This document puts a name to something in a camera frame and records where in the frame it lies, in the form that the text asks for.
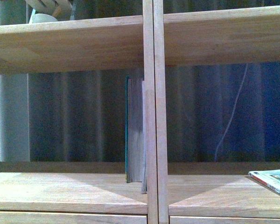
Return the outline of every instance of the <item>wooden panel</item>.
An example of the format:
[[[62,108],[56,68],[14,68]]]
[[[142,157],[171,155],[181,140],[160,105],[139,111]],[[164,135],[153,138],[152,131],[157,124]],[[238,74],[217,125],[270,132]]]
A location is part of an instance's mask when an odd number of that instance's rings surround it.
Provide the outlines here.
[[[172,216],[280,218],[280,195],[244,175],[170,175]]]
[[[168,168],[163,0],[154,0],[154,75],[159,224],[168,224]]]
[[[147,214],[124,174],[0,173],[0,210]]]
[[[168,65],[280,61],[280,6],[164,15]]]
[[[280,219],[272,218],[223,218],[223,217],[179,217],[170,216],[171,224],[280,224]]]
[[[146,224],[146,216],[120,216],[99,214],[70,214],[45,212],[3,212],[0,211],[0,224]]]
[[[280,169],[280,162],[173,162],[172,175],[247,175],[252,170]]]
[[[0,26],[0,74],[143,66],[143,19]]]
[[[144,42],[144,148],[147,151],[148,224],[158,223],[157,154],[154,90],[153,0],[143,0]]]
[[[0,173],[124,174],[123,162],[0,162]]]

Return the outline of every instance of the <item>drawer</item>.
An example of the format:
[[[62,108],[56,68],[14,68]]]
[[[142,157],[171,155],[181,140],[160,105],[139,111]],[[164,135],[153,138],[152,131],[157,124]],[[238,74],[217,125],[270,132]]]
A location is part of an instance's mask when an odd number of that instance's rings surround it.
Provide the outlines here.
[[[0,224],[147,224],[147,216],[0,211]]]
[[[181,217],[170,216],[170,224],[280,224],[280,218]]]

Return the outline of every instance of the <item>vertical wooden divider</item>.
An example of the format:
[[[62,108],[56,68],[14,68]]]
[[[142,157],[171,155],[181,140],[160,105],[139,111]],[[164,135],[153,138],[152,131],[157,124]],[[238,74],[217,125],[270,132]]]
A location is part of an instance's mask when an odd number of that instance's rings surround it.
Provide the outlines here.
[[[143,47],[144,47],[144,99],[145,99],[145,141],[147,150],[147,205],[148,224],[157,224],[158,185],[155,127],[155,85],[154,85],[154,20],[153,0],[143,0]]]
[[[153,5],[159,224],[168,224],[168,161],[163,0],[153,0]]]

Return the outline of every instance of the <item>white object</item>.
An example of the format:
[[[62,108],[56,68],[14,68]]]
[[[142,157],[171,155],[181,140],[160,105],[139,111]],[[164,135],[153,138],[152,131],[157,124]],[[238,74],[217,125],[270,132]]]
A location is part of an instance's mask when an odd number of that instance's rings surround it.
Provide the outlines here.
[[[25,0],[38,13],[52,15],[57,7],[61,12],[56,16],[60,21],[69,20],[72,5],[68,0]]]
[[[57,22],[58,20],[47,14],[34,14],[31,16],[29,23],[41,23],[41,22]]]

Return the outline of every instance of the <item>cabinet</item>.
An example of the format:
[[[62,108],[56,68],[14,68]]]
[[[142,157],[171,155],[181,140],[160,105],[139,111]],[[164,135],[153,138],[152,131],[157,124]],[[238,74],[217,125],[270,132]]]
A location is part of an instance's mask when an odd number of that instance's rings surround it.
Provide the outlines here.
[[[1,74],[144,66],[148,168],[141,195],[123,164],[0,164],[0,223],[280,223],[280,196],[244,175],[279,163],[167,163],[165,65],[268,61],[280,61],[280,6],[163,14],[143,0],[142,16],[0,27]]]

